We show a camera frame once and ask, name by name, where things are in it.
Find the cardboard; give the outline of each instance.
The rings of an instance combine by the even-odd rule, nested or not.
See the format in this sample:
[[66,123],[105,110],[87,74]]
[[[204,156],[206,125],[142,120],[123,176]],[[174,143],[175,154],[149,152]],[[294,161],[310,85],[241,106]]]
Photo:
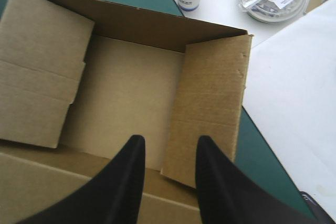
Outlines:
[[93,21],[46,0],[8,0],[0,22],[0,138],[55,148]]
[[45,0],[8,0],[0,60],[80,80],[93,21]]
[[[1,224],[12,224],[66,197],[109,160],[66,146],[45,149],[0,142]],[[201,224],[195,190],[146,169],[140,224]]]
[[180,52],[93,35],[60,141],[113,158],[137,132],[146,139],[146,167],[160,170],[183,59]]
[[0,83],[72,103],[79,81],[0,60]]
[[0,84],[0,136],[56,148],[68,107],[68,102]]
[[[24,10],[17,20],[11,19],[9,10],[17,11],[26,2],[41,19],[33,20]],[[14,47],[2,36],[7,48],[0,51],[0,66],[7,73],[0,76],[0,113],[6,115],[0,133],[12,141],[56,146],[52,140],[46,144],[46,138],[52,132],[58,139],[69,100],[76,93],[73,88],[81,72],[77,67],[83,69],[83,64],[75,62],[83,59],[92,28],[86,18],[95,27],[78,93],[62,128],[62,145],[52,150],[0,141],[0,158],[6,164],[0,166],[4,223],[40,211],[83,185],[132,134],[146,138],[139,223],[201,223],[195,190],[179,182],[194,186],[193,149],[202,134],[212,136],[231,159],[235,156],[251,42],[247,32],[103,0],[10,0],[8,6],[2,31],[18,43],[23,41],[22,47]],[[31,37],[41,39],[40,30],[50,31],[53,24],[47,20],[47,10],[63,20],[57,21],[59,35],[75,33],[73,26],[86,27],[85,36],[69,50],[68,57],[74,55],[76,60],[55,54],[48,34],[46,41],[25,44],[30,39],[26,29],[10,27],[12,22],[21,22],[20,27],[35,22],[29,28]],[[62,50],[72,46],[62,39],[58,42]],[[41,51],[32,51],[29,61],[23,51],[29,53],[31,48]],[[40,54],[46,49],[53,50],[50,60]],[[40,78],[43,81],[33,85]],[[162,167],[165,176],[179,182],[162,176],[158,171]]]
[[187,45],[163,175],[195,187],[201,135],[210,135],[234,160],[250,42],[251,36],[243,35]]

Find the box flap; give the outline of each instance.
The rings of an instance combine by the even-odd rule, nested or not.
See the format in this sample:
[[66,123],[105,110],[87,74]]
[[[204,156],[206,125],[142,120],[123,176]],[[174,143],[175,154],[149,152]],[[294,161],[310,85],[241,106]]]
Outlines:
[[[54,204],[86,183],[107,162],[106,158],[62,145],[47,149],[0,141],[1,223],[16,223]],[[146,169],[138,223],[201,223],[195,191]]]
[[185,45],[247,34],[245,30],[104,0],[49,0],[96,22],[94,34],[184,52]]
[[0,138],[55,148],[69,103],[0,83]]
[[198,138],[211,136],[234,160],[251,36],[187,45],[162,174],[195,186]]
[[46,0],[8,0],[0,59],[80,80],[93,21]]
[[79,81],[0,60],[0,83],[72,103]]

